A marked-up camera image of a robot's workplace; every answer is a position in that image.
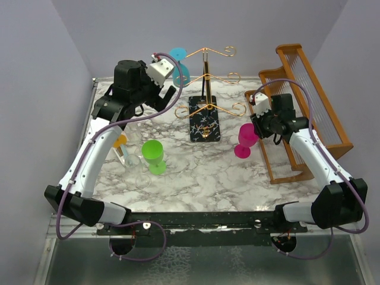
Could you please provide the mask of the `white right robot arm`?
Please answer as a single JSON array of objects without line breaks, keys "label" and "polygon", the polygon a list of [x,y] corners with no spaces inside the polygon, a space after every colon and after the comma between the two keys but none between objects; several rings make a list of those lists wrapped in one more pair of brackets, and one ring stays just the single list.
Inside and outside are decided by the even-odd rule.
[{"label": "white right robot arm", "polygon": [[279,135],[298,155],[314,176],[319,195],[312,202],[291,202],[275,208],[273,226],[286,232],[295,222],[312,223],[322,229],[339,227],[362,219],[368,186],[338,165],[328,152],[308,118],[296,115],[291,94],[250,96],[254,110],[251,121],[260,139]]}]

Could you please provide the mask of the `orange wine glass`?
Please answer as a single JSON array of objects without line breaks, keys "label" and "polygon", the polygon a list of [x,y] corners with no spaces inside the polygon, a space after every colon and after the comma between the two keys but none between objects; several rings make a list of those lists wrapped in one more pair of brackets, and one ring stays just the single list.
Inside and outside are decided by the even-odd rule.
[{"label": "orange wine glass", "polygon": [[124,134],[121,134],[116,141],[113,143],[113,148],[120,148],[121,145],[126,145],[127,144],[127,137]]}]

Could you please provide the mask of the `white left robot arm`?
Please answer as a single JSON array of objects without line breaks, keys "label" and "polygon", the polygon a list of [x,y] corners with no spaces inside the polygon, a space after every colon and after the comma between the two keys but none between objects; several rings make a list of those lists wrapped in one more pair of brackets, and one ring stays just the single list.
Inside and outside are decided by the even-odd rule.
[{"label": "white left robot arm", "polygon": [[113,84],[94,104],[86,138],[71,167],[58,185],[49,185],[45,190],[44,196],[55,211],[86,226],[110,224],[120,235],[130,230],[131,211],[94,199],[94,186],[125,122],[137,115],[136,108],[147,105],[162,111],[168,105],[176,89],[170,87],[164,97],[160,97],[160,92],[173,70],[174,66],[166,59],[149,65],[133,60],[118,62]]}]

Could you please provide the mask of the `pink wine glass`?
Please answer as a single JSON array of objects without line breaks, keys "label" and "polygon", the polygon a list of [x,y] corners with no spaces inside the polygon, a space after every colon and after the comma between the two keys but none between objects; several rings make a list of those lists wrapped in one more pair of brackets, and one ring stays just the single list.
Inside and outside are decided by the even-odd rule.
[{"label": "pink wine glass", "polygon": [[245,123],[239,129],[239,144],[234,148],[235,156],[240,159],[246,159],[251,155],[251,147],[257,143],[259,136],[255,133],[252,123]]}]

